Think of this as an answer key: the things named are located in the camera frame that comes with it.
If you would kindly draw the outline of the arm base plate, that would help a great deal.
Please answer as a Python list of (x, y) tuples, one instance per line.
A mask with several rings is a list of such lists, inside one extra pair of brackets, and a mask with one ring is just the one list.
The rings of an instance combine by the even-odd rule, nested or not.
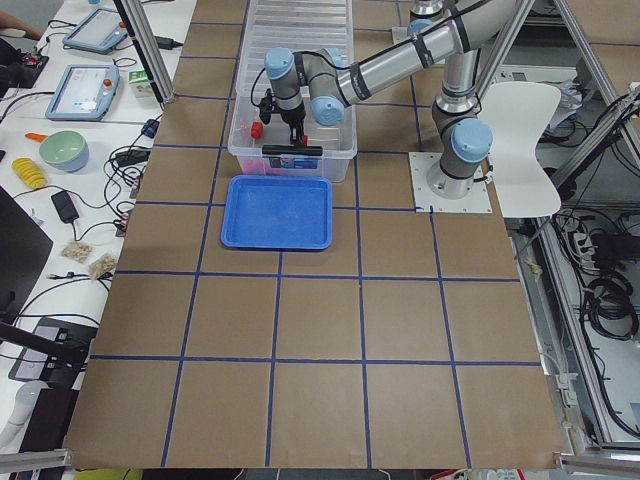
[(416, 212), (492, 213), (487, 182), (480, 164), (472, 177), (458, 180), (441, 170), (439, 152), (410, 152), (408, 157)]
[(392, 37), (392, 43), (396, 45), (409, 39), (411, 37), (411, 33), (409, 31), (409, 28), (406, 26), (392, 27), (391, 37)]

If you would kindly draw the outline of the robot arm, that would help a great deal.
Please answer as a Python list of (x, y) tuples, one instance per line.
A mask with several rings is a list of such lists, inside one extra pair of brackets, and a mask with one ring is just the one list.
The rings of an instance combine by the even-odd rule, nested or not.
[(321, 126), (337, 126), (349, 107), (423, 71), (441, 68), (431, 111), (443, 150), (427, 182), (437, 196), (461, 199), (493, 143), (490, 127), (477, 117), (479, 52), (515, 9), (513, 1), (448, 1), (439, 18), (414, 20), (402, 41), (352, 63), (329, 47), (273, 48), (264, 59), (269, 86), (256, 105), (260, 121), (268, 124), (279, 116), (289, 128), (289, 149), (302, 151), (308, 147), (303, 138), (306, 116)]

